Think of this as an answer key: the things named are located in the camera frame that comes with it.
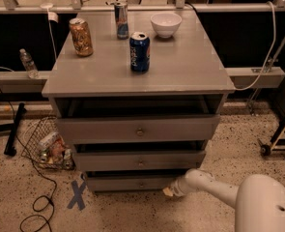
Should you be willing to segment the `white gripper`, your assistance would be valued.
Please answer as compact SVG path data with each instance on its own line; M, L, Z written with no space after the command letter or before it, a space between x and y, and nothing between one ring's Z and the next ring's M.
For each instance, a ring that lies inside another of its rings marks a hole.
M188 184L184 176L176 178L171 184L170 187L166 187L163 190L163 193L166 196L185 196L189 193Z

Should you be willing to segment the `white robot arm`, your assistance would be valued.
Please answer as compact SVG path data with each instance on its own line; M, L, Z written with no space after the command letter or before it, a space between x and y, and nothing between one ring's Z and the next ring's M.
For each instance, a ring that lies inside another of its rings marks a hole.
M285 187L270 176L250 175L233 186L189 169L163 189L167 196L195 191L207 192L235 210L235 232L285 232Z

